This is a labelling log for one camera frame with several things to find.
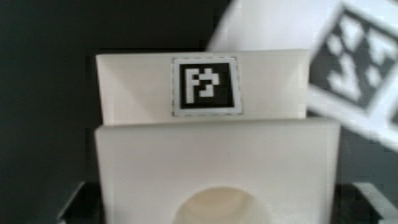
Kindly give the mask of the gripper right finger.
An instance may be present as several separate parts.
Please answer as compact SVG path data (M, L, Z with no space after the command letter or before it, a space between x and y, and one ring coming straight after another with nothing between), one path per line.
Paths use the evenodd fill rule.
M398 224L398 208L372 183L337 186L337 224Z

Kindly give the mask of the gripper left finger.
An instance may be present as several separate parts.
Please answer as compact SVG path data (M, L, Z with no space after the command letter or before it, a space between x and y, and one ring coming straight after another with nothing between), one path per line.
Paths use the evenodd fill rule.
M58 216L58 224L102 224L100 184L83 182Z

